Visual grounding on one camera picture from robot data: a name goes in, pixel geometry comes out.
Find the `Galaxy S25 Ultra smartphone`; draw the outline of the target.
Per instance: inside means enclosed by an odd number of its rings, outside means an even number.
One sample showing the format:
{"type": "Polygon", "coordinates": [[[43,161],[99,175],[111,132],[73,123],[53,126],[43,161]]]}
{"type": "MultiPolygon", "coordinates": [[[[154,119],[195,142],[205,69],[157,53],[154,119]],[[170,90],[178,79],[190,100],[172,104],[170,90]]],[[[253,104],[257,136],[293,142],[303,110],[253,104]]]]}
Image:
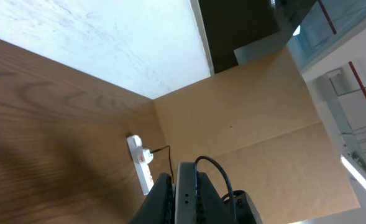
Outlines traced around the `Galaxy S25 Ultra smartphone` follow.
{"type": "Polygon", "coordinates": [[[180,162],[175,189],[175,224],[196,224],[196,164],[180,162]]]}

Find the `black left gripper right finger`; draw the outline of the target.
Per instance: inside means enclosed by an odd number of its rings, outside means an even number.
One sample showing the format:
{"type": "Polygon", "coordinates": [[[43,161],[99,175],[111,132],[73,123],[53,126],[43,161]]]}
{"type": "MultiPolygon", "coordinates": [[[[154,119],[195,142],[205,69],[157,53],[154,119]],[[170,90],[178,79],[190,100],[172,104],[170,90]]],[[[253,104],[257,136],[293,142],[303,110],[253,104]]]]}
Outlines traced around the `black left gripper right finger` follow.
{"type": "Polygon", "coordinates": [[[197,173],[196,222],[198,224],[233,224],[219,194],[204,172],[197,173]]]}

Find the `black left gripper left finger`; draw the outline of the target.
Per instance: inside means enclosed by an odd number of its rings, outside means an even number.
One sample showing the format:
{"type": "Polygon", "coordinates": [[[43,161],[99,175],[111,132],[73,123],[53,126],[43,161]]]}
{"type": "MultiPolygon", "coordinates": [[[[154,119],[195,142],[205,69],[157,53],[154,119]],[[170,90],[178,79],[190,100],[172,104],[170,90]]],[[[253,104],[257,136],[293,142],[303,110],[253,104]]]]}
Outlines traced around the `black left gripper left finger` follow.
{"type": "Polygon", "coordinates": [[[129,224],[171,224],[173,212],[172,177],[161,173],[129,224]]]}

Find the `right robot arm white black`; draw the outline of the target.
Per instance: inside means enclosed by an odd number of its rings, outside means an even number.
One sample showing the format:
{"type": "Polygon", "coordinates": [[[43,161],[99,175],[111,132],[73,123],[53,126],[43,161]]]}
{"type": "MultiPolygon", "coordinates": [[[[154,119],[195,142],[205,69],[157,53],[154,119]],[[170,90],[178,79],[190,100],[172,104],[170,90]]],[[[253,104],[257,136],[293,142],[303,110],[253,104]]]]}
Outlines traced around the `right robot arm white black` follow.
{"type": "Polygon", "coordinates": [[[236,205],[236,223],[263,224],[260,214],[248,193],[243,190],[235,190],[233,196],[236,205]]]}

